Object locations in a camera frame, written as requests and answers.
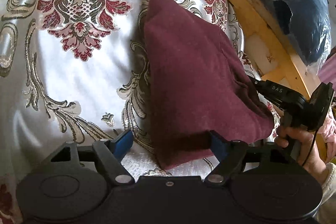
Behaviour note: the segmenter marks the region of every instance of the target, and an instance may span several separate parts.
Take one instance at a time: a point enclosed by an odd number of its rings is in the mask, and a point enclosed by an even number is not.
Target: silver screw
[[[115,181],[119,183],[129,183],[132,180],[132,177],[129,175],[118,175],[115,177]]]
[[[173,186],[174,185],[174,182],[172,182],[172,181],[167,181],[166,182],[166,186]]]
[[[224,178],[221,175],[213,174],[208,177],[208,181],[210,181],[211,183],[221,183],[223,180]]]

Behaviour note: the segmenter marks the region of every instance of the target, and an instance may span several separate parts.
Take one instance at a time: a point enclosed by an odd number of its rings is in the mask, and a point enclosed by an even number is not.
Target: bedspread
[[[16,183],[67,140],[90,145],[131,129],[122,164],[140,175],[205,177],[218,161],[162,170],[150,139],[150,67],[143,42],[149,0],[0,0],[0,219],[20,222]],[[249,73],[227,0],[175,0],[216,24]],[[264,100],[273,115],[272,105]]]

